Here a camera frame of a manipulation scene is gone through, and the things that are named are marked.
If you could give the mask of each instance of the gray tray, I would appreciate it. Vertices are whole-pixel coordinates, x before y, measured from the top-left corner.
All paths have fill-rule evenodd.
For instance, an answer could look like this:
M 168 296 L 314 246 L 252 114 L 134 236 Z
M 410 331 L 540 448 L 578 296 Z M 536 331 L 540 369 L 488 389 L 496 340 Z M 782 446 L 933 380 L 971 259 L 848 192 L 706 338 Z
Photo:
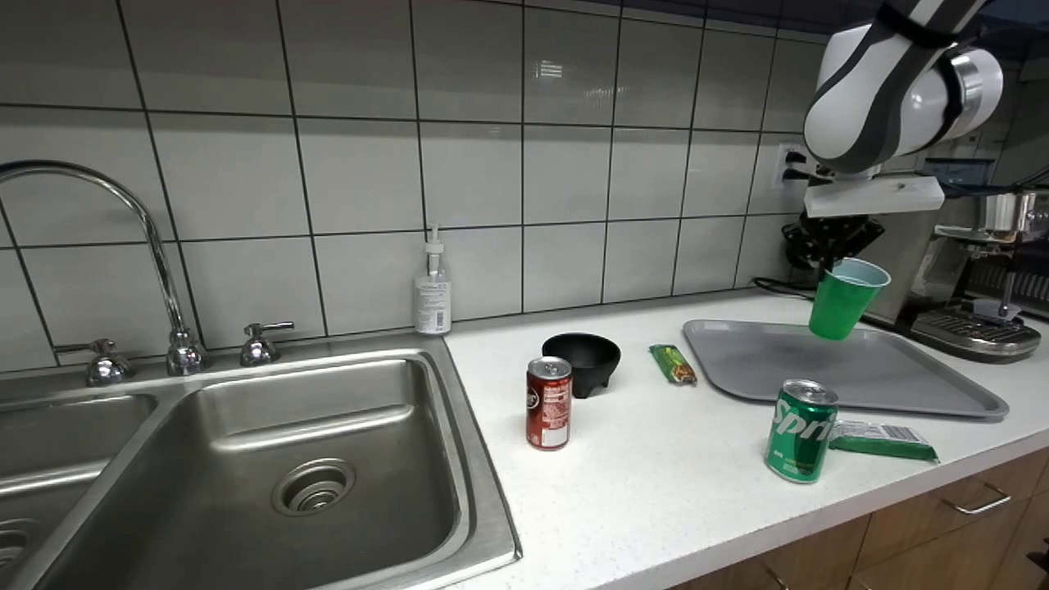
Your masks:
M 689 320 L 682 328 L 710 386 L 770 403 L 782 380 L 817 380 L 838 405 L 955 419 L 1003 419 L 1010 405 L 896 336 L 854 328 L 817 340 L 805 326 Z

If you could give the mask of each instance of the soda can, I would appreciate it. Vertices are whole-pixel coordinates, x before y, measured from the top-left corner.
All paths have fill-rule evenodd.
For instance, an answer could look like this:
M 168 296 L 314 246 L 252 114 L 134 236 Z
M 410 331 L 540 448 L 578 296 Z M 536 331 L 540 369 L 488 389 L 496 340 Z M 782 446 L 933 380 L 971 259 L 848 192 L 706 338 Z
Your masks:
M 786 482 L 817 482 L 838 396 L 817 380 L 782 380 L 765 467 Z
M 569 434 L 569 364 L 565 358 L 536 358 L 529 364 L 529 419 L 526 438 L 534 448 L 561 448 Z

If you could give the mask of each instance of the black bowl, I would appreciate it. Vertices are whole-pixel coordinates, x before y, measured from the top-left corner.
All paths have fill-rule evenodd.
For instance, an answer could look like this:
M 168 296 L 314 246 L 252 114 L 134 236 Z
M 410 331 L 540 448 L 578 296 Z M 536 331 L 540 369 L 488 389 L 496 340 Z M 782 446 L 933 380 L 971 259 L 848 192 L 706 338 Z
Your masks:
M 597 386 L 611 386 L 620 348 L 597 336 L 553 336 L 543 358 L 565 358 L 575 378 L 575 396 L 588 399 Z

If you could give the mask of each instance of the can lid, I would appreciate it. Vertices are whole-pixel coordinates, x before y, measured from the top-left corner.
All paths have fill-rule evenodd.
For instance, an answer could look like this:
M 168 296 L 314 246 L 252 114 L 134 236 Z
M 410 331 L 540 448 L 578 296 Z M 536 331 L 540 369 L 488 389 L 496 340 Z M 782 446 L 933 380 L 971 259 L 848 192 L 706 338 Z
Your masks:
M 536 358 L 529 364 L 529 373 L 540 378 L 540 380 L 567 380 L 569 378 L 569 364 L 565 358 Z
M 830 386 L 817 383 L 817 380 L 782 380 L 781 389 L 786 396 L 797 396 L 797 399 L 812 403 L 812 405 L 837 405 L 838 403 L 838 396 Z

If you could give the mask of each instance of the red soda can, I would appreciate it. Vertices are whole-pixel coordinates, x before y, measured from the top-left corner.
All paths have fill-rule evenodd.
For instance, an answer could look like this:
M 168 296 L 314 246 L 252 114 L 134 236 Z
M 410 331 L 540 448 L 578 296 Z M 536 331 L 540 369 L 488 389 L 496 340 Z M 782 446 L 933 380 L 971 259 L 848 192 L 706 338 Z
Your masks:
M 536 358 L 529 364 L 529 419 L 526 438 L 534 448 L 567 446 L 569 430 L 569 364 L 561 358 Z

